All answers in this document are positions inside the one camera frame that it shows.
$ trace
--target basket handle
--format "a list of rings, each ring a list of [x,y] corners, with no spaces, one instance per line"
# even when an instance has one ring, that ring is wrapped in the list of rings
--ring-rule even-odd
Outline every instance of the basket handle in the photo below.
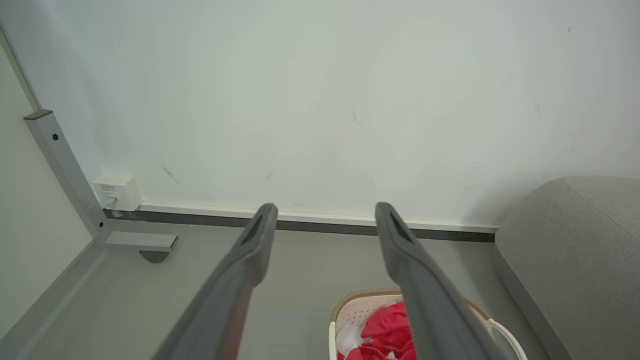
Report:
[[[511,331],[507,330],[507,328],[504,327],[504,325],[495,321],[494,319],[487,320],[485,324],[489,331],[491,331],[491,328],[493,327],[494,329],[498,330],[502,334],[502,336],[504,336],[505,339],[507,339],[507,341],[509,342],[509,345],[511,345],[511,348],[513,349],[513,352],[516,353],[518,360],[527,360],[527,355],[524,353],[524,349],[520,346],[520,343],[518,342],[516,337],[513,336]]]

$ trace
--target gray bar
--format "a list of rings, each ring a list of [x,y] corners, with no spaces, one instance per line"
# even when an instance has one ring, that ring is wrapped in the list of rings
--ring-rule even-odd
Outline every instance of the gray bar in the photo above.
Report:
[[[125,247],[142,251],[171,252],[173,244],[178,240],[177,235],[128,233],[113,231],[104,242],[110,247]]]
[[[38,110],[24,120],[87,230],[97,244],[103,243],[112,220],[102,211],[53,111]]]

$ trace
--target gray floor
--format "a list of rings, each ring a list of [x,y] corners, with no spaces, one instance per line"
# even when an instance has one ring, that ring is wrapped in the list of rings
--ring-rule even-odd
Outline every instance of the gray floor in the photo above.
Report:
[[[105,250],[84,285],[42,331],[32,359],[149,359],[241,229],[118,222],[118,230],[175,233],[164,263]],[[492,268],[493,243],[421,240],[463,296],[505,325],[529,359],[547,359]],[[277,231],[253,292],[239,359],[328,359],[328,324],[351,291],[391,287],[376,237]]]

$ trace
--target white wall outlet box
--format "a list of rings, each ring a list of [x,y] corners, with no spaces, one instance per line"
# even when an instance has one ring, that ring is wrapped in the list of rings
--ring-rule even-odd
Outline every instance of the white wall outlet box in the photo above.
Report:
[[[101,176],[93,185],[104,209],[134,211],[142,204],[142,194],[133,176]]]

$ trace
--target white cloth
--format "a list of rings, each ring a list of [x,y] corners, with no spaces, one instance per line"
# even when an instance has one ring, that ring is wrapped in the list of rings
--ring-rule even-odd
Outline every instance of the white cloth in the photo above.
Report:
[[[362,328],[355,325],[345,325],[335,337],[335,348],[340,354],[347,357],[349,352],[355,348],[358,348],[365,341],[370,341],[371,338],[363,339],[360,337]]]

